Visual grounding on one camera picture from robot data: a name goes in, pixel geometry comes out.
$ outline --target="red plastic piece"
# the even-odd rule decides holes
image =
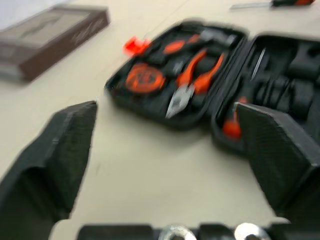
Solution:
[[[149,40],[141,41],[136,36],[133,36],[123,45],[123,51],[129,56],[139,55],[149,47],[150,43]]]

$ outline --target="orange tool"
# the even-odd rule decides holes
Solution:
[[[208,72],[201,74],[193,83],[193,72],[197,63],[206,56],[207,50],[201,50],[188,64],[186,70],[181,73],[177,80],[178,89],[173,94],[166,118],[171,118],[177,113],[186,108],[190,98],[194,93],[206,94],[209,90],[210,84],[214,76],[218,73],[218,70],[223,65],[225,55],[222,53],[215,64],[215,66]]]
[[[123,51],[129,56],[142,54],[150,46],[149,40],[140,41],[136,36],[130,38],[123,46]]]
[[[191,44],[196,43],[199,39],[199,35],[193,35],[191,38],[189,38],[188,41],[185,40],[177,40],[174,42],[169,43],[167,46],[165,46],[163,53],[164,54],[173,54],[177,51],[179,51],[185,44]]]
[[[259,56],[259,59],[255,65],[255,68],[253,70],[253,73],[252,73],[252,76],[251,76],[251,79],[250,81],[248,82],[248,85],[245,85],[243,88],[242,88],[242,91],[240,93],[240,97],[239,99],[237,100],[237,102],[239,103],[243,103],[243,104],[246,104],[246,103],[250,103],[252,102],[252,80],[255,78],[258,70],[259,70],[259,67],[261,65],[261,62],[262,62],[262,59],[265,55],[265,52],[266,52],[266,49],[264,48]],[[222,131],[225,135],[229,136],[230,138],[233,138],[233,139],[240,139],[241,138],[241,128],[240,128],[240,125],[239,125],[239,122],[238,122],[238,116],[237,116],[237,113],[236,113],[236,109],[234,108],[233,109],[233,118],[232,119],[227,119],[224,124],[223,124],[223,127],[222,127]]]
[[[129,72],[124,85],[135,94],[148,94],[161,90],[165,81],[161,71],[145,63],[138,63]]]

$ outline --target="orange pliers handle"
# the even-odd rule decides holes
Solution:
[[[206,53],[207,53],[207,50],[202,50],[191,60],[186,70],[183,73],[181,73],[176,80],[178,87],[185,84],[187,85],[191,84],[195,67],[197,63],[206,56]],[[194,81],[193,86],[194,86],[194,92],[196,94],[205,94],[208,91],[212,78],[220,69],[224,58],[225,58],[225,55],[222,53],[217,63],[215,64],[215,66],[210,71],[201,74]]]

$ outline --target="metal nut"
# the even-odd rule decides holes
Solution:
[[[174,224],[166,226],[160,233],[158,240],[172,240],[174,237],[180,237],[184,240],[197,240],[196,236],[188,228]]]

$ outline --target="orange tool handle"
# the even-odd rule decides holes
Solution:
[[[196,43],[199,40],[199,35],[193,35],[192,37],[189,38],[188,41],[185,40],[177,40],[174,42],[169,43],[167,46],[165,46],[163,53],[164,54],[173,54],[180,49],[182,49],[185,44],[193,44]]]
[[[202,50],[191,60],[186,70],[181,73],[176,79],[178,87],[185,84],[189,85],[191,83],[195,67],[197,63],[206,56],[206,53],[207,50]]]
[[[224,58],[225,58],[225,55],[222,53],[220,55],[216,65],[210,71],[201,74],[195,80],[195,82],[193,83],[193,86],[194,86],[194,92],[196,94],[205,94],[208,92],[212,78],[217,73],[217,71],[220,69],[220,67],[224,61]]]

